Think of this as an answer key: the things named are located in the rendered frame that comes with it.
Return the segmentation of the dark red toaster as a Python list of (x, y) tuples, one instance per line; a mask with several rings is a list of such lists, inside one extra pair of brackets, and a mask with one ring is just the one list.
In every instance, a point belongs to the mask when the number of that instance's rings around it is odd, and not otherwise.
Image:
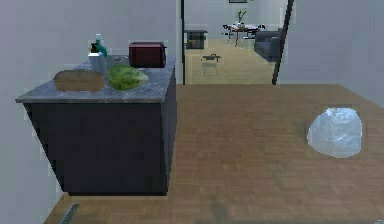
[(133, 42), (129, 45), (129, 64), (136, 68), (164, 68), (165, 50), (163, 42)]

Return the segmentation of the dark side table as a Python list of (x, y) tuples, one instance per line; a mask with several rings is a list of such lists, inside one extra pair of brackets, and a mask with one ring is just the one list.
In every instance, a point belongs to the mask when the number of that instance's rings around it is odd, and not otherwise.
[(206, 30), (186, 30), (187, 34), (187, 49), (200, 49), (204, 48), (204, 42), (206, 40)]

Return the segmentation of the green lettuce head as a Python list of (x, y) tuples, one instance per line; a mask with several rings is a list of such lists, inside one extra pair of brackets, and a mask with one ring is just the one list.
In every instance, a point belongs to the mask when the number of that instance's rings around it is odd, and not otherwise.
[(148, 80), (142, 71), (124, 64), (111, 67), (107, 74), (109, 84), (117, 90), (136, 88)]

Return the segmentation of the dark cabinet with grey worktop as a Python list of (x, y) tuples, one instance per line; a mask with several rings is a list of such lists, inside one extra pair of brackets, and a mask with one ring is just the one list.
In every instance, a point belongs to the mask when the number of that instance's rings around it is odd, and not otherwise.
[(177, 125), (174, 55), (128, 91), (63, 92), (48, 81), (16, 98), (71, 196), (168, 193)]

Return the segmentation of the brown dining table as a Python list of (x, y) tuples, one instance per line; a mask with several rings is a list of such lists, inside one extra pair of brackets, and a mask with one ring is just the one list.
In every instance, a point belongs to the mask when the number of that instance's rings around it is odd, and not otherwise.
[(237, 23), (237, 24), (231, 24), (231, 25), (224, 24), (223, 28), (225, 29), (225, 32), (223, 32), (223, 35), (227, 35), (229, 39), (232, 35), (235, 35), (235, 45), (238, 45), (239, 34), (241, 32), (245, 32), (246, 38), (249, 38), (250, 33), (255, 34), (260, 30), (265, 30), (266, 26), (264, 24), (251, 25), (251, 24)]

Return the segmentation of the dark grey sofa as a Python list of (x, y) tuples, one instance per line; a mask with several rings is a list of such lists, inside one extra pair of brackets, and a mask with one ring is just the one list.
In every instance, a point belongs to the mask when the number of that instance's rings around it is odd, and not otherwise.
[(254, 51), (269, 62), (276, 62), (280, 56), (282, 28), (276, 31), (258, 31), (255, 35)]

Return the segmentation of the green house plant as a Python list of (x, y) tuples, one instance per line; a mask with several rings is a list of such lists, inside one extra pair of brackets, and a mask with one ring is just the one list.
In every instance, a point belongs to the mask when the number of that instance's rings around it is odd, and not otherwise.
[(243, 29), (245, 28), (245, 24), (243, 22), (243, 18), (245, 16), (245, 14), (247, 13), (247, 9), (241, 9), (239, 10), (239, 12), (237, 13), (237, 17), (238, 17), (238, 23), (237, 23), (237, 27), (239, 29)]

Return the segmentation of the teal spray bottle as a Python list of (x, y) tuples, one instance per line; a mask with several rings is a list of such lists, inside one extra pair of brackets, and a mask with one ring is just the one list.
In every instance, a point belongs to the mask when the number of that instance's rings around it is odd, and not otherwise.
[(100, 33), (96, 33), (95, 39), (97, 43), (97, 49), (99, 50), (99, 52), (103, 54), (104, 57), (107, 57), (108, 53), (105, 46), (102, 43), (103, 42), (102, 35)]

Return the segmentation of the brown bread loaf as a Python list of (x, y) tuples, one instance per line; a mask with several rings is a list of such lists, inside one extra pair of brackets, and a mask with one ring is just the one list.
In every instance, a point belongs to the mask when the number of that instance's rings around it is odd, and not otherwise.
[(97, 92), (105, 85), (101, 73), (85, 69), (60, 71), (53, 81), (58, 91)]

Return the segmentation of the white plastic garbage bag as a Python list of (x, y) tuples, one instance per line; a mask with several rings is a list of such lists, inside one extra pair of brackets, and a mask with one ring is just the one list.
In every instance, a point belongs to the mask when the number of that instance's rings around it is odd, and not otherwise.
[(308, 145), (334, 158), (350, 158), (362, 149), (362, 121), (352, 108), (327, 108), (311, 123)]

